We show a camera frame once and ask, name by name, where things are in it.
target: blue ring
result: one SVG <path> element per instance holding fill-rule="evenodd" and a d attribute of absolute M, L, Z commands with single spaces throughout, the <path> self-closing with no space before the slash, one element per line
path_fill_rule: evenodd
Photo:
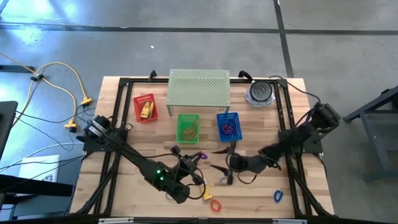
<path fill-rule="evenodd" d="M 279 203 L 282 200 L 282 197 L 284 196 L 284 193 L 280 190 L 276 190 L 274 193 L 274 201 L 276 203 Z"/>

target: purple object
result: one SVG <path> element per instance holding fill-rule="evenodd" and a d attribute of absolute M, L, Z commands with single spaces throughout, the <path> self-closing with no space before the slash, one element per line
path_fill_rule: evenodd
<path fill-rule="evenodd" d="M 207 155 L 204 152 L 200 152 L 201 156 L 200 159 L 207 159 Z"/>

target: blue bin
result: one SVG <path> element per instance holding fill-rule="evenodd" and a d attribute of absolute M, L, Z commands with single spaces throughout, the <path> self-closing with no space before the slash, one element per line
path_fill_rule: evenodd
<path fill-rule="evenodd" d="M 235 130 L 231 134 L 223 132 L 223 126 L 234 126 Z M 222 113 L 217 115 L 218 135 L 221 142 L 231 142 L 242 140 L 241 124 L 238 113 Z"/>

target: green bin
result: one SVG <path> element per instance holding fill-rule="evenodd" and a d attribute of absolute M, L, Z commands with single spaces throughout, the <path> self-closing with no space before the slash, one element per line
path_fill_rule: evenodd
<path fill-rule="evenodd" d="M 200 135 L 198 114 L 179 114 L 176 140 L 180 143 L 198 143 Z"/>

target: black stand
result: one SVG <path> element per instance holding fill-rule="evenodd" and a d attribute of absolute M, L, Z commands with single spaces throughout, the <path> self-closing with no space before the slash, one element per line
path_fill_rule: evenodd
<path fill-rule="evenodd" d="M 31 70 L 35 70 L 33 66 L 27 66 Z M 19 65 L 0 65 L 0 72 L 17 72 L 17 73 L 32 73 L 28 69 Z"/>
<path fill-rule="evenodd" d="M 361 118 L 371 147 L 381 165 L 379 173 L 364 177 L 366 182 L 398 177 L 398 169 L 395 168 L 389 158 L 389 152 L 398 151 L 398 139 L 396 137 L 398 133 L 397 102 L 398 86 L 382 92 L 379 97 L 343 118 L 347 124 L 356 118 Z M 392 103 L 391 110 L 377 110 L 387 103 Z"/>
<path fill-rule="evenodd" d="M 0 102 L 0 158 L 12 127 L 12 121 L 16 115 L 17 106 L 18 103 L 15 101 Z M 73 185 L 70 184 L 30 180 L 0 174 L 0 208 L 3 204 L 15 205 L 35 195 L 70 197 L 72 190 Z M 30 195 L 18 197 L 17 194 Z"/>

